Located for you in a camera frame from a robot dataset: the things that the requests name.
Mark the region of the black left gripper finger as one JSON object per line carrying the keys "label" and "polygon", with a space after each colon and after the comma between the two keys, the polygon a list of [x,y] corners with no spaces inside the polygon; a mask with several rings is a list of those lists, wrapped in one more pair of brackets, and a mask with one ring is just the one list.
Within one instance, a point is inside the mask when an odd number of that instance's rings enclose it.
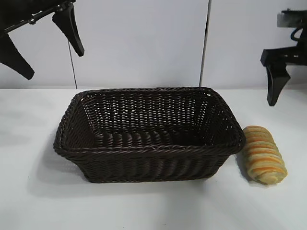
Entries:
{"label": "black left gripper finger", "polygon": [[35,73],[21,56],[8,34],[0,37],[0,62],[28,80],[32,79]]}
{"label": "black left gripper finger", "polygon": [[84,47],[77,29],[73,3],[58,5],[57,10],[52,16],[52,21],[66,36],[77,55],[82,57],[84,55]]}

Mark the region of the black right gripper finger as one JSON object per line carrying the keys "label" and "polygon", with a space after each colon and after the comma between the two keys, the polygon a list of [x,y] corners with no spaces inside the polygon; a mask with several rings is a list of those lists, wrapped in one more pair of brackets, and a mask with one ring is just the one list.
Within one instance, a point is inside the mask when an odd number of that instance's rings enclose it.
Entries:
{"label": "black right gripper finger", "polygon": [[275,106],[281,91],[290,80],[286,65],[269,65],[266,67],[268,77],[267,102],[269,106]]}

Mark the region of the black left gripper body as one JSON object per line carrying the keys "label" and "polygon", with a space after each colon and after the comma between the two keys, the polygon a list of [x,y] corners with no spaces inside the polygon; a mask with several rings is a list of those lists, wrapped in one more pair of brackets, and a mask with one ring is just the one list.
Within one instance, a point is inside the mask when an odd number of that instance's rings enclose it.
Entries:
{"label": "black left gripper body", "polygon": [[2,0],[0,2],[0,34],[4,35],[25,24],[67,8],[71,0]]}

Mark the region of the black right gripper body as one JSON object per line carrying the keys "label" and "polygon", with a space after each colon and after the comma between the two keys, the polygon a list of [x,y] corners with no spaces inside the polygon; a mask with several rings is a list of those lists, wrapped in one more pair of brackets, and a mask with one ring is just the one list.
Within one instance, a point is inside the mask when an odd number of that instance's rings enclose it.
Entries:
{"label": "black right gripper body", "polygon": [[307,46],[291,46],[277,49],[264,49],[260,58],[264,67],[273,63],[285,65],[307,65]]}

